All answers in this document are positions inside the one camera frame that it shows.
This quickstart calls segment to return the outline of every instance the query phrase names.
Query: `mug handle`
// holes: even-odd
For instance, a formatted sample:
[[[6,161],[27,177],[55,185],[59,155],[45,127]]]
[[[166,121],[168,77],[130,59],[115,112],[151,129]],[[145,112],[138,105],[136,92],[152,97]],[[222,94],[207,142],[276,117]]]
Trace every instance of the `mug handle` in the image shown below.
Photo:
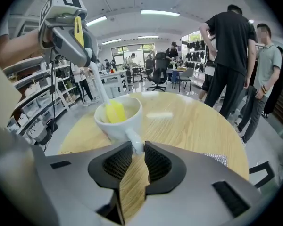
[[[136,155],[142,155],[144,152],[144,144],[141,137],[133,129],[127,129],[125,133],[132,143],[133,152],[135,152]]]

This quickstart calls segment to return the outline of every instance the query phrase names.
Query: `green polo shirt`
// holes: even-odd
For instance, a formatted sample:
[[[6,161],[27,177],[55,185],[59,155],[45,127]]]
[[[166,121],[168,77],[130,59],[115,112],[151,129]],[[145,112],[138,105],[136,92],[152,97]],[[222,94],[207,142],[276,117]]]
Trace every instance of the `green polo shirt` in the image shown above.
[[[258,67],[254,81],[254,87],[256,89],[260,89],[263,85],[267,84],[274,72],[273,67],[277,66],[281,68],[281,63],[281,52],[273,43],[260,49],[258,52]],[[272,86],[265,94],[267,98],[269,98],[273,87],[274,86]]]

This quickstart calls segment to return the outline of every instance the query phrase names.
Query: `round table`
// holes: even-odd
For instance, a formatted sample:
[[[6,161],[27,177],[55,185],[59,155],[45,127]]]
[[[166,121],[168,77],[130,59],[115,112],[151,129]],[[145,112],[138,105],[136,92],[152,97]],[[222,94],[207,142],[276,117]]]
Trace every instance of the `round table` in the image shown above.
[[[227,156],[228,167],[249,179],[245,150],[231,124],[209,106],[183,95],[167,92],[142,92],[142,139],[177,146],[198,153]],[[110,145],[110,140],[97,127],[94,113],[84,115],[66,136],[60,153],[77,153]],[[120,198],[126,222],[142,206],[148,169],[143,156],[133,157],[120,184]]]

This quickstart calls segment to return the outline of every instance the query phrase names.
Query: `mug rim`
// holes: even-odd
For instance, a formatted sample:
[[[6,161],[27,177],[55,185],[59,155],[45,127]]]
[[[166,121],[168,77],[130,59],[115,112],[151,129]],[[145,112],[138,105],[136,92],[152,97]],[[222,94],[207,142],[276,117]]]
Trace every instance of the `mug rim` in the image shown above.
[[[129,98],[131,98],[131,99],[137,100],[137,101],[139,102],[139,104],[140,104],[140,108],[138,109],[137,113],[142,109],[142,104],[141,104],[141,102],[140,102],[140,100],[139,100],[138,98],[130,97],[130,96],[127,96],[127,95],[119,96],[119,97],[117,97],[117,98],[121,98],[121,97],[129,97]],[[93,115],[93,117],[94,117],[96,123],[101,124],[101,125],[121,125],[121,124],[124,123],[125,121],[131,121],[131,120],[133,120],[132,118],[137,114],[137,113],[136,113],[134,116],[130,117],[129,119],[127,119],[127,120],[125,120],[125,121],[122,121],[122,122],[119,122],[119,123],[104,123],[104,122],[99,121],[99,120],[95,117],[95,114],[96,114],[97,110],[98,110],[99,107],[102,106],[102,105],[104,105],[104,103],[100,104],[100,105],[98,106],[98,108],[96,108],[96,110],[95,110],[95,112],[94,112],[94,115]]]

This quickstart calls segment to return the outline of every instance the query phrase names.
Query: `black shorts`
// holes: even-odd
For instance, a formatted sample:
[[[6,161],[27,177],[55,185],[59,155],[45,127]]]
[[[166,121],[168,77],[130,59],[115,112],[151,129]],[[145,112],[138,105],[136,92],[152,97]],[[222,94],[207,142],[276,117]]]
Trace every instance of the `black shorts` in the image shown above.
[[[205,74],[204,75],[204,82],[202,85],[202,90],[204,90],[205,92],[208,92],[210,85],[212,84],[212,80],[213,80],[213,76]]]

